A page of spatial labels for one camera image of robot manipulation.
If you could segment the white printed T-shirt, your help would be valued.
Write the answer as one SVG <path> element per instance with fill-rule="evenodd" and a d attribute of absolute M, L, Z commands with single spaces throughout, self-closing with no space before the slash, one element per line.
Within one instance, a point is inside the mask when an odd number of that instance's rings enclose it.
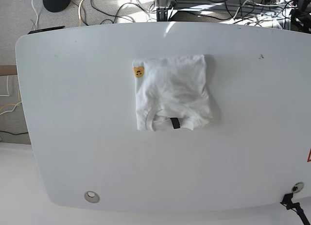
<path fill-rule="evenodd" d="M 137 129 L 202 128 L 212 121 L 204 55 L 133 61 Z"/>

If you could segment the silver central frame post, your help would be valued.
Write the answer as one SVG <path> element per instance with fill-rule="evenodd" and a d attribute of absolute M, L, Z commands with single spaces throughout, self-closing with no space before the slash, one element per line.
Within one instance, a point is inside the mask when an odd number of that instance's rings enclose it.
<path fill-rule="evenodd" d="M 157 22 L 169 21 L 174 10 L 173 0 L 154 0 Z"/>

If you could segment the silver table grommet left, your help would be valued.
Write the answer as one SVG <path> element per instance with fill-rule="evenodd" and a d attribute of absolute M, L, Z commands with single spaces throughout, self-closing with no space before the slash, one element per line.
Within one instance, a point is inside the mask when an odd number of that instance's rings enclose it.
<path fill-rule="evenodd" d="M 98 203 L 100 201 L 100 197 L 97 193 L 93 191 L 87 191 L 84 194 L 84 198 L 89 202 L 89 203 Z"/>

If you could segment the red warning triangle sticker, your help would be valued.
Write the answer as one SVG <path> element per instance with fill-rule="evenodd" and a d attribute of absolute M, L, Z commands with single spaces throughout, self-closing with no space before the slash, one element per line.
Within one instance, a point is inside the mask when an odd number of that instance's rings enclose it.
<path fill-rule="evenodd" d="M 311 162 L 311 149 L 310 149 L 310 151 L 309 151 L 309 155 L 308 155 L 307 162 Z"/>

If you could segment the silver table grommet right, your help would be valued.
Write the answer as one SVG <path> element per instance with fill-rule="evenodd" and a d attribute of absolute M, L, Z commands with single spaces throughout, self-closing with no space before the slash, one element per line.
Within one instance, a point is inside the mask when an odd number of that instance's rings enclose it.
<path fill-rule="evenodd" d="M 298 193 L 302 191 L 304 188 L 304 183 L 303 182 L 297 182 L 293 187 L 292 187 L 292 193 Z"/>

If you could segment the round black stand base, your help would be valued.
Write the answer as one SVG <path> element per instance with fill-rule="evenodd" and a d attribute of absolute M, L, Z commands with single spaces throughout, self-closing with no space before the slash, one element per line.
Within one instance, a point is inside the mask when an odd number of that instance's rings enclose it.
<path fill-rule="evenodd" d="M 52 13 L 57 13 L 65 10 L 71 0 L 43 0 L 43 5 L 46 10 Z"/>

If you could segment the silver table grommet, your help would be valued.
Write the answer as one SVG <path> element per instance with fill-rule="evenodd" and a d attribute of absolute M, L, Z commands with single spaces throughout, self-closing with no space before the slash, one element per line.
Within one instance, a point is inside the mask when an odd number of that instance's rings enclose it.
<path fill-rule="evenodd" d="M 89 202 L 89 203 L 98 203 L 100 201 L 100 197 L 97 193 L 93 191 L 87 191 L 84 194 L 84 198 Z"/>
<path fill-rule="evenodd" d="M 292 193 L 298 193 L 302 191 L 304 188 L 304 183 L 303 182 L 297 182 L 293 187 L 292 187 Z"/>

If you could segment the black clamp mount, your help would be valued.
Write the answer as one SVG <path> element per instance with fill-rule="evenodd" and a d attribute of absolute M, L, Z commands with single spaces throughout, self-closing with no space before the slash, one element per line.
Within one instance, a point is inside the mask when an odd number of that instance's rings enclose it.
<path fill-rule="evenodd" d="M 310 225 L 310 222 L 300 206 L 299 202 L 293 203 L 292 198 L 293 198 L 293 193 L 288 193 L 283 196 L 282 201 L 280 202 L 281 205 L 283 205 L 287 210 L 293 210 L 301 219 L 303 225 Z"/>

